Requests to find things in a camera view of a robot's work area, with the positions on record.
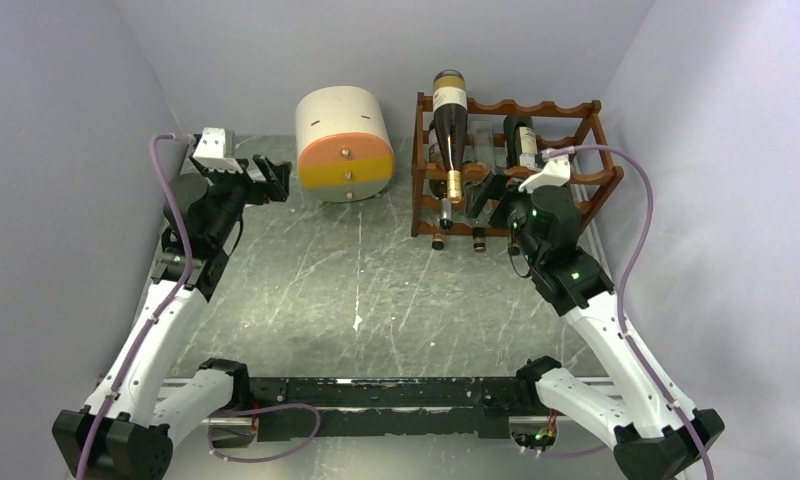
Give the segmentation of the dark gold-capped wine bottle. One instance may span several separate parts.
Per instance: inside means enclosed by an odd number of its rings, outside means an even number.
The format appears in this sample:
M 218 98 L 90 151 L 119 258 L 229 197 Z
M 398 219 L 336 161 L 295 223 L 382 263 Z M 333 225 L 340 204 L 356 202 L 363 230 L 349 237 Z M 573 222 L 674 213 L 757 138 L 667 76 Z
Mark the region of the dark gold-capped wine bottle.
M 446 196 L 452 204 L 462 201 L 462 162 L 467 135 L 467 91 L 462 74 L 453 69 L 439 72 L 432 95 L 435 133 L 446 172 Z

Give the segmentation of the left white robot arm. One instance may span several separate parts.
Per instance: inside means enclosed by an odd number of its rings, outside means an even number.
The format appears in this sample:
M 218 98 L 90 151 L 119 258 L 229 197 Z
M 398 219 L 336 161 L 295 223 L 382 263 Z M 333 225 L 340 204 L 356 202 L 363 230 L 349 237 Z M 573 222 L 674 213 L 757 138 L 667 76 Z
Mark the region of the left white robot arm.
M 248 205 L 284 202 L 289 162 L 256 154 L 238 172 L 196 172 L 168 185 L 166 227 L 146 300 L 105 378 L 78 410 L 63 410 L 52 436 L 71 474 L 83 479 L 161 479 L 175 448 L 210 415 L 253 407 L 245 364 L 212 358 L 171 394 L 162 386 L 179 342 L 210 303 L 243 232 Z

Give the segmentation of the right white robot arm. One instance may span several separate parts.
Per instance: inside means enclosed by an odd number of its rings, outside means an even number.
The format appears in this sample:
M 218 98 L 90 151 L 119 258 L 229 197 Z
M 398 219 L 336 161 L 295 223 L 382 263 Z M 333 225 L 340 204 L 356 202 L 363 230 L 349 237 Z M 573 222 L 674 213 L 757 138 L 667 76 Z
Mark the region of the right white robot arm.
M 543 357 L 520 370 L 518 406 L 571 418 L 612 451 L 628 479 L 672 479 L 697 462 L 708 467 L 707 451 L 724 422 L 715 410 L 695 406 L 626 318 L 619 290 L 578 244 L 581 214 L 569 188 L 515 184 L 494 172 L 467 188 L 466 215 L 478 216 L 490 201 L 497 204 L 490 225 L 508 231 L 536 291 L 587 343 L 620 397 Z

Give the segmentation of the dark wine bottle white label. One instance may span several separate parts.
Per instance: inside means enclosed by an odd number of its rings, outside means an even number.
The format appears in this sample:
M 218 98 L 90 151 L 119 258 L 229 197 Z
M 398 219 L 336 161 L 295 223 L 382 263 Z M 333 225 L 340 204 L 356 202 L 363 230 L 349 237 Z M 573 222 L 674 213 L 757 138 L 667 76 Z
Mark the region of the dark wine bottle white label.
M 507 168 L 522 167 L 537 173 L 538 145 L 533 119 L 530 116 L 506 116 L 503 120 L 503 134 Z

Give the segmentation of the brown wooden wine rack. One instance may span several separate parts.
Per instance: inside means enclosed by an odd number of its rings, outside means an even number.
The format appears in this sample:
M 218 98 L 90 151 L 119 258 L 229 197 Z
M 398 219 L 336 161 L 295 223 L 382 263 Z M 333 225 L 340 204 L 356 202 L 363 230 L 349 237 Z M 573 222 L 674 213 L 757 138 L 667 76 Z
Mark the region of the brown wooden wine rack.
M 484 104 L 470 98 L 468 112 L 471 115 L 501 116 L 520 115 L 541 119 L 572 118 L 580 121 L 575 133 L 558 140 L 546 140 L 541 136 L 536 138 L 540 150 L 555 149 L 557 152 L 552 157 L 553 164 L 544 166 L 540 171 L 534 172 L 523 166 L 515 166 L 505 171 L 505 174 L 517 179 L 526 185 L 527 190 L 540 186 L 568 185 L 593 185 L 595 193 L 586 200 L 576 202 L 578 212 L 581 214 L 580 229 L 585 230 L 594 217 L 599 213 L 610 195 L 614 192 L 623 179 L 623 168 L 616 165 L 612 154 L 602 150 L 600 152 L 601 168 L 595 173 L 579 173 L 575 163 L 577 147 L 583 145 L 589 135 L 599 145 L 605 145 L 607 138 L 600 120 L 602 103 L 599 100 L 583 102 L 572 107 L 563 107 L 553 101 L 542 101 L 535 105 L 525 106 L 513 99 L 503 99 L 494 104 Z M 433 97 L 422 92 L 417 94 L 415 107 L 414 147 L 412 151 L 411 175 L 413 182 L 413 213 L 411 235 L 417 237 L 421 234 L 430 235 L 439 231 L 439 225 L 424 219 L 424 213 L 440 211 L 439 200 L 425 192 L 425 184 L 430 180 L 445 180 L 447 173 L 438 164 L 428 161 L 428 128 L 424 115 L 434 111 Z

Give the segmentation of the dark green labelled wine bottle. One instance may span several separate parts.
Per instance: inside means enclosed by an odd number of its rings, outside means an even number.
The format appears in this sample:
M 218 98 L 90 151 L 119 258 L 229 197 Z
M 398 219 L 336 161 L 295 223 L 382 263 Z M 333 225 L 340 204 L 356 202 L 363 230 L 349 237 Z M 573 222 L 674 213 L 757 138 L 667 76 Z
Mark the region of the dark green labelled wine bottle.
M 434 129 L 428 132 L 428 163 L 433 166 L 441 166 L 443 163 Z M 447 197 L 447 183 L 445 180 L 430 179 L 429 187 L 439 202 L 439 226 L 442 230 L 450 230 L 454 223 L 452 219 L 452 203 Z

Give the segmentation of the bottom dark bottle middle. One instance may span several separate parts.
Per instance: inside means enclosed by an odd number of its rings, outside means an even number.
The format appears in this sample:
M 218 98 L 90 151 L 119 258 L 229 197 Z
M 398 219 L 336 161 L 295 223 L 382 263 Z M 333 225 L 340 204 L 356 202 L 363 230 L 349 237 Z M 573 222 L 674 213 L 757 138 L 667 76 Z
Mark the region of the bottom dark bottle middle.
M 484 227 L 472 228 L 473 250 L 476 253 L 485 253 L 487 250 L 487 239 Z

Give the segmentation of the clear glass bottle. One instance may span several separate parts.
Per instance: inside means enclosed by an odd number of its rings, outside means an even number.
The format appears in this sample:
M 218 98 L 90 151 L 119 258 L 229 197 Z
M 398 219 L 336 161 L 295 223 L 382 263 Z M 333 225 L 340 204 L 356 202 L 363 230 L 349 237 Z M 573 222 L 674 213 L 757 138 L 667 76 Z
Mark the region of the clear glass bottle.
M 470 131 L 476 162 L 489 171 L 504 171 L 507 164 L 505 157 L 495 146 L 492 123 L 488 120 L 472 121 Z

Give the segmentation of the white round drawer cabinet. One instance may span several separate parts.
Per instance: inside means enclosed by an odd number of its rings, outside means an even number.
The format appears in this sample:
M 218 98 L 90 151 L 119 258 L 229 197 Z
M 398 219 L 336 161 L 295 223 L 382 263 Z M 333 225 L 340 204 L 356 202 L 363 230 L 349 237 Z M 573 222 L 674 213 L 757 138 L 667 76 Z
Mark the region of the white round drawer cabinet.
M 297 175 L 321 203 L 379 197 L 394 175 L 395 155 L 380 104 L 356 86 L 304 96 L 295 110 Z

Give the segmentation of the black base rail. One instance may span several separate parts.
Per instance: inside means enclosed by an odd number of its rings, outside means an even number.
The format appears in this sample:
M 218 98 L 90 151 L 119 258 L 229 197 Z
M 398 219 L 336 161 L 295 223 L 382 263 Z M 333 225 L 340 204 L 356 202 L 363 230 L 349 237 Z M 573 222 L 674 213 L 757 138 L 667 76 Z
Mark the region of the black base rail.
M 508 439 L 520 419 L 547 407 L 516 377 L 253 377 L 261 441 L 317 437 L 471 434 Z

